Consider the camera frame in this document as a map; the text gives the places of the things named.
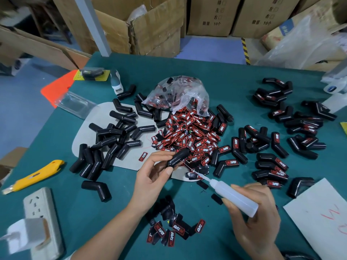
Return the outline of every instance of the yellow utility knife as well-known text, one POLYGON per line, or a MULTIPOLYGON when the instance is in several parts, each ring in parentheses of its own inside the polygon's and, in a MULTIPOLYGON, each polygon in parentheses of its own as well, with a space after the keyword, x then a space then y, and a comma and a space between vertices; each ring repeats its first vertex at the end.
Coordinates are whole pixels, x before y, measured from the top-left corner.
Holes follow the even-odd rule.
POLYGON ((55 161, 52 161, 48 165, 44 166, 42 169, 30 174, 29 176, 26 176, 23 179, 17 180, 15 184, 2 190, 2 194, 8 194, 10 192, 20 191, 21 189, 24 189, 32 184, 42 181, 43 179, 47 179, 48 177, 60 171, 59 167, 63 164, 64 164, 64 161, 62 160, 57 159, 55 161))

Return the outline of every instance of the glue bottle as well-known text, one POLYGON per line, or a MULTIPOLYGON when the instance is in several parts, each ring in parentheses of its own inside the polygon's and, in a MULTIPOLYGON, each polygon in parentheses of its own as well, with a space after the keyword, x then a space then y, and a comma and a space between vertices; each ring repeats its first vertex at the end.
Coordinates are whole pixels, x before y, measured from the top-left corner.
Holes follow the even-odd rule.
POLYGON ((119 72, 116 69, 113 69, 110 71, 111 76, 111 86, 113 90, 115 91, 115 94, 118 95, 120 93, 124 92, 123 85, 120 82, 120 75, 119 72))
POLYGON ((201 173, 197 173, 200 177, 210 182, 210 186, 215 189, 215 192, 220 196, 231 201, 237 208, 247 214, 249 217, 253 217, 258 210, 259 205, 252 201, 250 198, 238 193, 228 184, 215 179, 209 179, 201 173))

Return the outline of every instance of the power outlet socket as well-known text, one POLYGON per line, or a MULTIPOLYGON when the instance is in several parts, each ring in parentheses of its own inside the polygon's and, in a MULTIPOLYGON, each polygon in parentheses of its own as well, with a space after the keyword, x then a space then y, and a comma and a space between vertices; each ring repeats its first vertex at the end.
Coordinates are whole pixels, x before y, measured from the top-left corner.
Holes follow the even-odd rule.
POLYGON ((64 253, 51 190, 47 187, 28 195, 23 200, 25 218, 44 218, 50 239, 42 246, 30 249, 32 260, 55 260, 64 253))

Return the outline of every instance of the yellow object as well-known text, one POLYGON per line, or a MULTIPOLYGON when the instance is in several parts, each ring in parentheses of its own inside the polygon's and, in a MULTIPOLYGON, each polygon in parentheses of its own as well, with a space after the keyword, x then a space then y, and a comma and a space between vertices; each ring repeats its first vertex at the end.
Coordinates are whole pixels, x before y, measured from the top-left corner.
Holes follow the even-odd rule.
POLYGON ((347 135, 347 122, 340 122, 342 128, 344 129, 346 135, 347 135))
POLYGON ((43 179, 46 179, 56 174, 58 171, 60 171, 59 167, 63 164, 64 164, 64 161, 62 160, 54 160, 48 165, 44 166, 42 169, 26 176, 23 179, 17 180, 15 184, 2 190, 2 193, 8 194, 10 192, 20 191, 21 189, 24 189, 30 185, 33 185, 39 181, 42 181, 43 179))
MULTIPOLYGON (((110 74, 110 70, 104 70, 102 75, 99 75, 95 78, 95 81, 107 81, 107 78, 110 74)), ((84 81, 83 76, 81 75, 81 71, 77 70, 77 73, 74 76, 74 80, 84 81)))

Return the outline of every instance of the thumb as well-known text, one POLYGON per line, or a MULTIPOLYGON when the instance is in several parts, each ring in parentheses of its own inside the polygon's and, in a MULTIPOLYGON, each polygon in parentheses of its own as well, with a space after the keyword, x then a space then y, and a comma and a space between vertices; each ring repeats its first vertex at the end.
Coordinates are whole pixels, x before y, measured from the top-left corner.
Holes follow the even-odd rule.
POLYGON ((159 175, 158 179, 154 182, 156 188, 162 189, 168 179, 170 178, 171 173, 174 171, 172 167, 165 168, 159 175))
POLYGON ((231 201, 222 198, 224 205, 228 208, 230 217, 232 219, 232 228, 235 235, 242 234, 245 232, 246 224, 242 217, 242 213, 231 201))

